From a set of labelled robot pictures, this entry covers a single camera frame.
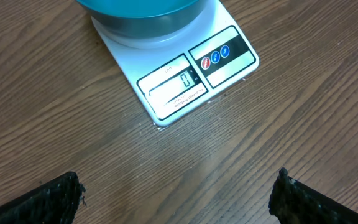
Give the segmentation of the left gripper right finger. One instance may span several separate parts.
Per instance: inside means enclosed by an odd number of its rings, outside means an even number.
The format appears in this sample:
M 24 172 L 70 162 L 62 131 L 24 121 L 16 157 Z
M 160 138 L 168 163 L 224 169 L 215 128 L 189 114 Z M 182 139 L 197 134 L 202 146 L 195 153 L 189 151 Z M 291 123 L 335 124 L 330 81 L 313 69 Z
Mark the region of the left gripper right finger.
M 279 170 L 274 182 L 269 213 L 281 224 L 358 224 L 358 213 Z

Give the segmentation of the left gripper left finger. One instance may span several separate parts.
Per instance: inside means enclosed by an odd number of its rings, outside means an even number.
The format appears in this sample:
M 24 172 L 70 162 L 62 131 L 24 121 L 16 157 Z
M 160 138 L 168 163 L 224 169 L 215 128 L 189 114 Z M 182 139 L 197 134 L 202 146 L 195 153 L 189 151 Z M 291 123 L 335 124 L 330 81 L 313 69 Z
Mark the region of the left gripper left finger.
M 67 172 L 0 206 L 0 224 L 72 224 L 86 189 Z

